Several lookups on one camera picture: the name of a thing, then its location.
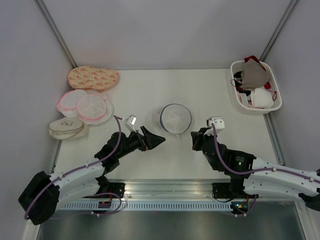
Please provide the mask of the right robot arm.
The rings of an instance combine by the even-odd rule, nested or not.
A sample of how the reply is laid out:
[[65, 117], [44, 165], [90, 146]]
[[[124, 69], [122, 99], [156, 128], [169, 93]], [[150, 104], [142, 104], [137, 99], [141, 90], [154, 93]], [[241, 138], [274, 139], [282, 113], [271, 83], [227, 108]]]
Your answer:
[[235, 198], [243, 194], [297, 199], [311, 210], [320, 209], [320, 172], [273, 164], [251, 153], [228, 149], [218, 142], [214, 127], [190, 133], [192, 149], [202, 152], [210, 167], [230, 177], [228, 192]]

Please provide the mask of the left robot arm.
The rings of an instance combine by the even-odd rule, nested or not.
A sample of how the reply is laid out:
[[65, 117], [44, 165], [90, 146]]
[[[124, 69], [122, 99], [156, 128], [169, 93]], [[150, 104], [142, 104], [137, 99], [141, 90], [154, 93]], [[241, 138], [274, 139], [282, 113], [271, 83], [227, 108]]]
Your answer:
[[109, 193], [106, 174], [120, 165], [120, 159], [139, 150], [149, 151], [165, 142], [165, 137], [149, 132], [144, 126], [132, 131], [113, 133], [92, 162], [67, 172], [47, 174], [38, 172], [18, 198], [25, 211], [25, 219], [34, 225], [49, 220], [64, 205], [89, 196], [104, 198]]

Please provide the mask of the blue-trimmed mesh laundry bag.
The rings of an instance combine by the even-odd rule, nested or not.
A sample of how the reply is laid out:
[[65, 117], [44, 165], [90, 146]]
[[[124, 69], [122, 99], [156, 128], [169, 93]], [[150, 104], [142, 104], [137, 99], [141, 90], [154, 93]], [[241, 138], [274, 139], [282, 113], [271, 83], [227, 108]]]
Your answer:
[[192, 124], [191, 111], [182, 104], [168, 104], [163, 107], [159, 114], [159, 124], [168, 133], [183, 134]]

